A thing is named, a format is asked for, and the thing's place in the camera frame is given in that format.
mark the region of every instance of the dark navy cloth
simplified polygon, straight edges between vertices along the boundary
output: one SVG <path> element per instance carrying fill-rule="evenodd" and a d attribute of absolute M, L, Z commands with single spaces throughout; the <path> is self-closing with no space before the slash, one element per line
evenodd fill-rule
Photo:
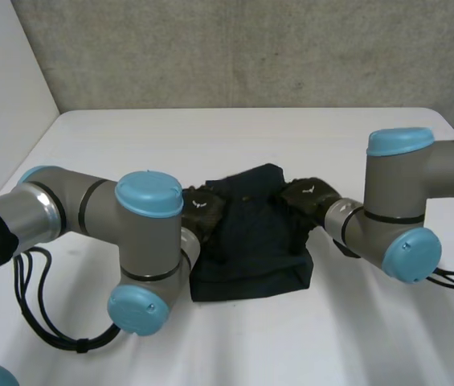
<path fill-rule="evenodd" d="M 285 186 L 282 169 L 268 164 L 206 186 L 227 204 L 190 275 L 193 300 L 266 298 L 307 289 L 313 272 L 305 248 L 309 229 L 272 199 Z"/>

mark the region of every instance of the white table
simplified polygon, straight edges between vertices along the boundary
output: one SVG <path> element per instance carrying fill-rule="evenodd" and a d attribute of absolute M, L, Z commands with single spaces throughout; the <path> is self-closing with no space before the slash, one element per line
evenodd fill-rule
<path fill-rule="evenodd" d="M 318 176 L 362 200 L 368 135 L 400 126 L 430 126 L 437 139 L 454 139 L 449 124 L 428 109 L 66 113 L 3 191 L 39 164 L 108 179 L 161 170 L 189 186 L 274 162 L 287 180 Z M 445 267 L 454 269 L 454 199 L 430 202 L 427 226 L 443 242 Z M 48 248 L 55 258 L 46 288 L 49 315 L 75 338 L 98 335 L 110 323 L 116 247 L 68 234 Z M 26 386 L 454 385 L 454 291 L 391 280 L 366 261 L 342 256 L 319 230 L 311 233 L 309 250 L 315 269 L 308 290 L 194 304 L 185 288 L 162 331 L 121 335 L 86 355 L 57 351 L 31 331 L 8 265 L 0 269 L 0 364 Z"/>

